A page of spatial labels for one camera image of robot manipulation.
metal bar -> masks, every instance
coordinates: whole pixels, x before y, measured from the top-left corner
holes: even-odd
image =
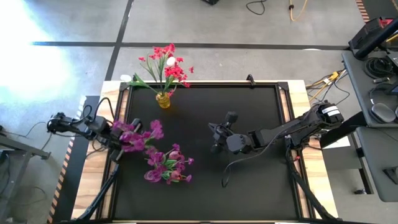
[[[13,150],[23,150],[25,152],[30,152],[33,155],[38,155],[42,159],[48,159],[50,157],[51,152],[45,152],[40,149],[37,149],[32,146],[28,146],[24,143],[17,142],[15,140],[9,139],[7,137],[4,137],[0,135],[0,146],[5,146],[7,148],[13,149]]]

wooden table frame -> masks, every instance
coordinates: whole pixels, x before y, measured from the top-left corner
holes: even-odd
[[[214,82],[214,83],[221,83],[221,82],[240,82],[246,83],[248,81],[197,81],[197,82]],[[285,116],[285,120],[290,120],[290,113],[289,107],[292,109],[294,116],[300,116],[304,112],[308,111],[310,108],[310,104],[308,102],[307,91],[305,89],[305,84],[303,80],[261,80],[256,81],[256,83],[261,82],[286,82],[289,86],[289,95],[285,94],[285,91],[280,91],[281,101],[283,112]],[[127,86],[121,86],[121,82],[118,81],[106,81],[103,83],[101,97],[108,97],[111,100],[111,104],[113,109],[116,108],[118,103],[121,105],[118,110],[115,112],[115,116],[118,120],[123,121],[125,119],[125,111],[128,108],[130,102],[127,101],[128,95],[126,94],[128,91],[123,91],[121,88],[127,88]],[[112,116],[109,110],[108,104],[102,104],[98,109],[98,115],[103,116],[106,119],[112,120]],[[319,142],[312,139],[310,141],[310,145],[313,147],[320,147]],[[92,148],[91,144],[88,146],[87,153],[92,152],[94,149]],[[86,209],[87,206],[90,205],[92,200],[95,198],[96,194],[100,191],[102,183],[106,180],[104,174],[110,173],[109,171],[112,170],[114,164],[106,164],[107,152],[97,152],[91,155],[85,161],[85,165],[83,167],[83,172],[80,179],[80,185],[78,188],[75,206],[73,208],[72,218],[79,217]],[[317,149],[312,148],[305,148],[302,151],[302,158],[305,167],[300,166],[298,162],[295,163],[297,170],[300,172],[302,169],[305,169],[307,173],[307,180],[308,184],[311,188],[311,191],[320,201],[320,203],[326,208],[326,210],[337,217],[337,211],[333,199],[333,194],[331,192],[330,183],[328,179],[328,174],[326,172],[325,163],[323,161],[322,152]],[[307,199],[300,188],[298,186],[299,197],[300,197],[300,204],[302,208],[302,216],[304,218],[309,218],[310,213],[313,209],[308,209]],[[92,218],[105,218],[108,216],[109,208],[112,207],[111,202],[111,194],[114,191],[113,187],[107,192],[104,203],[100,206],[99,209],[102,210],[101,216],[98,214],[93,215]],[[315,212],[315,216],[320,218],[319,214]]]

table leg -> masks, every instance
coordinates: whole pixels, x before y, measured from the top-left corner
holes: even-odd
[[[341,139],[342,137],[345,137],[348,134],[354,132],[358,126],[366,126],[365,117],[363,116],[362,111],[343,122],[340,127],[330,130],[326,134],[323,134],[320,140],[321,148],[324,148],[331,143]]]

black table surface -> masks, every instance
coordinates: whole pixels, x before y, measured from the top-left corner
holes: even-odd
[[[284,163],[285,145],[275,143],[262,156],[232,167],[227,188],[221,176],[229,161],[252,156],[212,154],[208,123],[221,123],[228,111],[239,115],[232,129],[244,133],[281,124],[275,88],[177,89],[172,105],[162,110],[148,89],[134,91],[130,119],[147,126],[159,119],[165,137],[155,142],[161,151],[173,143],[195,162],[183,174],[190,183],[150,183],[143,155],[126,153],[120,162],[115,219],[119,220],[295,220],[291,179]]]
[[[395,52],[391,54],[398,57],[398,54]],[[386,55],[387,54],[385,52],[372,52],[369,54],[368,57],[385,57]],[[378,123],[369,114],[369,110],[372,107],[372,103],[369,97],[369,91],[377,85],[373,83],[372,78],[365,74],[363,70],[364,62],[356,59],[352,52],[344,52],[343,60],[368,126],[374,128],[398,128],[397,123]],[[394,111],[398,106],[398,100],[396,96],[387,96],[383,94],[382,91],[375,91],[373,93],[373,97],[375,103],[384,103]]]
[[[385,168],[398,166],[398,129],[361,127],[356,132],[380,199],[398,202],[398,185],[383,173]]]

black floor stripe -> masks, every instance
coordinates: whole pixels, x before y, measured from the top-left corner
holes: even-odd
[[[170,43],[122,43],[122,47],[163,47]],[[201,49],[275,49],[275,50],[348,50],[348,45],[290,45],[290,44],[212,44],[212,43],[174,43],[180,48]]]
[[[37,46],[59,46],[59,47],[115,47],[111,62],[116,63],[120,47],[164,47],[170,43],[144,43],[144,42],[32,42]],[[213,43],[174,43],[180,48],[203,48],[203,49],[270,49],[270,50],[348,50],[347,45],[290,45],[290,44],[213,44]]]
[[[68,42],[68,41],[35,41],[34,46],[57,46],[57,47],[114,47],[115,42]]]
[[[123,20],[120,25],[118,38],[116,39],[116,45],[113,49],[111,60],[109,61],[109,66],[106,71],[105,81],[110,81],[112,79],[113,70],[116,65],[116,61],[118,59],[120,46],[123,41],[124,33],[126,31],[126,26],[127,26],[128,20],[129,20],[130,10],[131,10],[133,2],[134,2],[134,0],[128,0],[128,2],[127,2],[126,10],[124,11],[124,15],[123,15]]]

